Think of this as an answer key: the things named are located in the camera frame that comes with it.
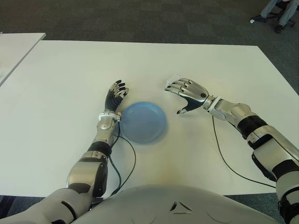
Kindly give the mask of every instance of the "robotic hand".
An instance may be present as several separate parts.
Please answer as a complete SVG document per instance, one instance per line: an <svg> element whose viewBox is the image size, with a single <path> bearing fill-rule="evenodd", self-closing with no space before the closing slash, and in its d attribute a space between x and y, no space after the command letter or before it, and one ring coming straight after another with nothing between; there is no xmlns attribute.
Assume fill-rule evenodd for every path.
<svg viewBox="0 0 299 224"><path fill-rule="evenodd" d="M121 83L121 80L113 83L106 97L105 111L115 112L128 92L129 88L126 88L125 83Z"/></svg>
<svg viewBox="0 0 299 224"><path fill-rule="evenodd" d="M276 182L278 209L285 222L299 222L299 150L245 104L209 96L196 82L182 78L165 88L187 100L177 114L203 106L208 114L231 123L254 149L253 162L264 176Z"/></svg>
<svg viewBox="0 0 299 224"><path fill-rule="evenodd" d="M177 114L182 114L199 108L204 104L206 98L209 96L208 91L204 87L186 78L182 78L172 83L165 88L165 90L177 94L187 100L187 106L179 110Z"/></svg>

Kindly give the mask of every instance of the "robot forearm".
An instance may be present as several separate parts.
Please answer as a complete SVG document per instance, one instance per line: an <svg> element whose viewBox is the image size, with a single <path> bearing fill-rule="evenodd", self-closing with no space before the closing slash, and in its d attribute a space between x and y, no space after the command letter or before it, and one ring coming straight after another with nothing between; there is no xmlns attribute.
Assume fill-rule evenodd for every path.
<svg viewBox="0 0 299 224"><path fill-rule="evenodd" d="M90 209L92 199L106 191L107 163L117 116L101 114L97 135L88 151L71 169L67 188L55 191L41 202L17 215L0 220L1 224L29 221L33 224L69 224Z"/></svg>
<svg viewBox="0 0 299 224"><path fill-rule="evenodd" d="M212 103L206 105L207 113L234 125L254 149L254 163L267 178L276 182L278 208L285 222L288 224L293 219L292 222L298 223L298 149L279 131L253 113L249 106L232 104L223 99L219 99L215 105Z"/></svg>

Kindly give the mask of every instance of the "white table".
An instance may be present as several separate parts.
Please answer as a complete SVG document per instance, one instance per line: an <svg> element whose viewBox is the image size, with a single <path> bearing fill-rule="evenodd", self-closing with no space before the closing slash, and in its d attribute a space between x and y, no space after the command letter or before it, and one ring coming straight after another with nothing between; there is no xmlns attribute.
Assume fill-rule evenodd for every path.
<svg viewBox="0 0 299 224"><path fill-rule="evenodd" d="M124 188L159 183L223 195L274 192L226 167L212 117L203 109L176 115L186 102L164 91L176 73L214 96L250 105L298 147L298 95L256 46L40 41L0 88L0 194L47 196L63 188L96 134L107 90L117 79L130 88L120 111L150 101L168 119L161 141L134 144L136 169ZM241 135L227 122L215 125L228 164L248 178L274 184L254 165ZM125 179L133 165L126 142L119 140L112 158ZM109 166L107 194L117 182Z"/></svg>
<svg viewBox="0 0 299 224"><path fill-rule="evenodd" d="M45 33L0 34L0 86L45 36Z"/></svg>

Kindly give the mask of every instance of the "wire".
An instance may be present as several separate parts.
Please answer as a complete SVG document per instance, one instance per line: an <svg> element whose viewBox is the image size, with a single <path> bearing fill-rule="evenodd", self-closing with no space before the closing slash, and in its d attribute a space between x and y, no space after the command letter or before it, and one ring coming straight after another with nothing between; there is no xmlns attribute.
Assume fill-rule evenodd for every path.
<svg viewBox="0 0 299 224"><path fill-rule="evenodd" d="M282 147L291 157L293 157L295 160L297 160L298 162L299 162L299 160L298 159L296 159L295 158L295 156L293 156L291 153L289 153L278 141L276 141L277 142L277 144L279 144L280 145L280 147Z"/></svg>
<svg viewBox="0 0 299 224"><path fill-rule="evenodd" d="M249 179L249 178L247 178L247 177L245 177L245 176L242 176L241 174L238 174L237 172L235 172L227 163L226 163L226 161L225 161L225 159L223 158L223 155L222 155L222 153L221 153L221 150L220 150L220 147L219 147L219 142L218 142L218 138L217 138L217 134L216 134L216 129L215 129L215 123L214 123L214 116L212 116L212 121L213 121L213 127L214 127L214 133L215 133L215 137L216 137L216 141L217 141L217 146L218 146L218 149L219 149L219 153L220 153L220 155L221 155L221 157L222 157L222 160L224 161L224 163L227 165L227 167L231 170L231 171L233 171L235 174L237 174L238 176L240 176L240 177L242 177L242 178L244 178L244 179L246 179L246 180L249 180L249 181L252 181L252 182L255 182L255 183L259 183L259 184L262 184L262 185L265 185L265 186L268 186L268 187L271 187L271 188L276 188L276 187L274 187L274 186L272 186L272 185L269 185L269 184L266 184L266 183L261 183L261 182L259 182L259 181L254 181L254 180L251 180L251 179Z"/></svg>
<svg viewBox="0 0 299 224"><path fill-rule="evenodd" d="M113 142L113 144L111 145L111 149L112 149L112 147L115 145L115 143L117 142L117 140L119 139L119 137L120 137L120 133L121 133L121 128L120 128L120 124L118 124L118 134L117 134L117 138L116 138L116 140ZM113 161L112 161L110 155L109 155L109 160L110 160L110 162L111 162L112 167L114 168L114 170L116 171L116 173L117 173L117 175L118 175L118 180L119 180L119 182L118 182L118 187L117 187L117 189L118 189L118 188L121 187L121 174L120 174L120 172L118 171L118 169L116 168L116 166L114 165L114 163L113 163Z"/></svg>
<svg viewBox="0 0 299 224"><path fill-rule="evenodd" d="M135 152L135 149L134 147L132 146L132 144L125 138L119 136L120 138L124 139L132 148L133 150L133 153L134 153L134 165L133 165L133 168L131 170L131 172L129 173L128 177L126 178L126 180L122 183L122 185L117 189L116 193L122 188L122 186L127 182L127 180L129 179L129 177L131 176L131 174L133 173L134 169L135 169L135 165L136 165L136 152Z"/></svg>

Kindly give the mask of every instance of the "silver metal arm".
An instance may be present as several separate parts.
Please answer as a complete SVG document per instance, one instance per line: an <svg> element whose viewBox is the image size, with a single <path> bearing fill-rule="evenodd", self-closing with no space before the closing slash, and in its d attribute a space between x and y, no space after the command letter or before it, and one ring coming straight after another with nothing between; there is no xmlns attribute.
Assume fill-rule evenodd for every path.
<svg viewBox="0 0 299 224"><path fill-rule="evenodd" d="M99 115L97 134L71 169L67 188L55 191L22 213L1 219L0 224L69 224L90 209L93 198L105 193L115 123L121 119L115 111L128 93L124 85L119 80L110 87L105 111Z"/></svg>
<svg viewBox="0 0 299 224"><path fill-rule="evenodd" d="M178 114L203 106L208 114L231 123L254 149L254 163L267 178L276 182L279 211L285 222L298 223L299 150L253 113L248 105L210 96L204 87L185 78L172 83L165 90L187 100L188 105Z"/></svg>

